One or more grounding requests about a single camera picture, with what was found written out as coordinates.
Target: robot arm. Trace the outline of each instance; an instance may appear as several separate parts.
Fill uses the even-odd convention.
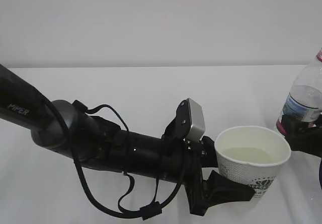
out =
[[[217,160],[213,141],[203,136],[202,109],[189,98],[179,104],[176,117],[162,138],[155,138],[130,132],[108,105],[89,110],[79,101],[72,104],[64,100],[50,102],[2,65],[0,96],[0,118],[30,129],[37,145],[73,158],[89,201],[112,216],[147,219],[160,214],[182,184],[187,192],[190,213],[196,215],[204,215],[209,207],[217,204],[248,201],[254,195],[251,187],[233,182],[215,171],[208,180],[203,180],[202,168],[217,167]],[[112,109],[127,130],[99,116],[92,116],[103,107]],[[116,212],[94,199],[82,167],[124,172],[127,176],[134,173],[175,182],[176,187],[163,203],[153,200],[137,211],[125,210],[119,205],[121,212]],[[129,178],[132,187],[134,179]]]

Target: paper cup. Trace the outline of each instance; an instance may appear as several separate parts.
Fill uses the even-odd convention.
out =
[[[266,152],[271,161],[246,161],[247,157],[238,155],[238,149],[253,150],[256,148]],[[225,155],[225,151],[235,148],[234,157]],[[261,197],[272,184],[282,165],[290,158],[291,148],[278,133],[259,126],[233,127],[222,132],[215,141],[219,173],[230,180],[246,184],[255,189],[255,198]]]

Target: white tabletop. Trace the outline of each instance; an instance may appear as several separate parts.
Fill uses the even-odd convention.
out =
[[[30,68],[14,72],[49,99],[78,99],[89,107],[115,107],[131,131],[160,137],[181,100],[191,97],[202,107],[206,135],[215,139],[238,125],[272,128],[292,81],[303,66]],[[109,111],[101,116],[119,123]],[[36,146],[28,130],[0,121],[0,222],[16,223],[141,223],[121,220],[96,210],[86,199],[71,159]],[[204,217],[189,214],[182,187],[163,214],[145,223],[321,223],[320,159],[293,153],[291,160],[255,205],[226,203],[208,209]],[[205,170],[205,178],[210,170]],[[119,173],[85,170],[94,196],[117,209],[128,179]],[[124,206],[136,210],[148,204],[154,180],[135,176],[134,191]],[[174,184],[161,181],[158,200]]]

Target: printed logo on cup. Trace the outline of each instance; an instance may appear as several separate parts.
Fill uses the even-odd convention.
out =
[[[270,185],[273,183],[273,180],[275,179],[275,177],[276,176],[253,179],[252,183],[249,186],[255,190],[254,198],[258,198],[264,195],[268,187],[270,187]]]

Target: bottle label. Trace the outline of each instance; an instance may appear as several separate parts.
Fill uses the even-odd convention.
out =
[[[286,135],[286,132],[281,124],[283,115],[292,116],[299,122],[307,122],[308,127],[313,127],[314,122],[318,119],[320,114],[321,109],[304,106],[295,101],[289,94],[280,114],[280,117],[277,120],[276,126],[277,129],[281,132],[281,134]]]
[[[319,61],[321,61],[322,62],[322,49],[320,50],[320,52],[317,54],[317,59],[319,60]]]

